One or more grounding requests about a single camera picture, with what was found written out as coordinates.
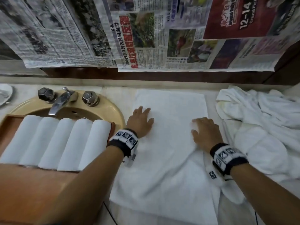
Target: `countertop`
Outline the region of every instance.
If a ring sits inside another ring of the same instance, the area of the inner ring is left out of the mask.
[[[53,90],[61,90],[61,85],[26,85],[26,84],[11,84],[14,87],[14,95],[9,104],[0,107],[0,120],[9,113],[14,107],[21,102],[28,100],[37,95],[38,89],[46,86]],[[132,105],[136,88],[130,87],[99,87],[99,86],[67,86],[69,90],[85,90],[95,91],[97,94],[102,94],[115,103],[123,113],[125,121],[132,114]],[[221,134],[225,139],[225,133],[222,126],[222,121],[219,118],[215,109],[215,99],[218,90],[182,90],[193,91],[205,95],[208,117],[213,119],[219,125]],[[142,212],[137,212],[125,207],[118,206],[109,202],[107,196],[106,203],[111,210],[112,215],[119,225],[186,225],[187,223],[171,220],[168,218],[150,215]],[[249,205],[244,203],[242,205],[235,205],[231,203],[223,194],[220,196],[218,208],[218,223],[219,225],[252,225],[257,224],[253,211],[250,210]],[[98,225],[113,225],[106,208],[102,206],[97,223]]]

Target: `chrome faucet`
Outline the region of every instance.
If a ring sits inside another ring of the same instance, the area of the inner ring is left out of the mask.
[[[63,87],[64,92],[53,103],[51,109],[49,110],[49,115],[56,117],[56,114],[60,109],[62,109],[68,102],[76,101],[78,99],[78,92],[70,91],[67,87]]]

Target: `forearm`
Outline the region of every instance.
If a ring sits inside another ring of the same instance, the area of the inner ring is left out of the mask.
[[[266,225],[299,224],[300,199],[250,164],[234,166],[233,177]]]
[[[123,158],[119,148],[108,146],[60,193],[36,225],[58,222],[63,225],[91,224]]]

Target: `rolled white towel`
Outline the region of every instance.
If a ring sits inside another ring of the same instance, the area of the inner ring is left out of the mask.
[[[42,118],[28,149],[19,162],[20,165],[37,166],[39,164],[56,130],[58,122],[59,120],[53,117]]]
[[[27,150],[42,117],[27,115],[24,117],[11,142],[0,157],[0,163],[18,164]]]
[[[75,122],[57,170],[78,171],[79,162],[92,124],[93,122],[88,119],[79,119]]]
[[[59,121],[49,145],[38,166],[44,169],[56,170],[67,145],[75,121],[64,118]]]
[[[110,129],[111,124],[107,121],[95,120],[93,122],[91,132],[88,136],[88,140],[78,166],[78,170],[83,170],[105,150]]]

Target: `tray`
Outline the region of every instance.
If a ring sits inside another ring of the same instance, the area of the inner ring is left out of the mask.
[[[0,155],[24,116],[6,115],[0,123]],[[115,131],[111,122],[110,139]],[[33,224],[77,172],[43,170],[0,163],[0,224]]]

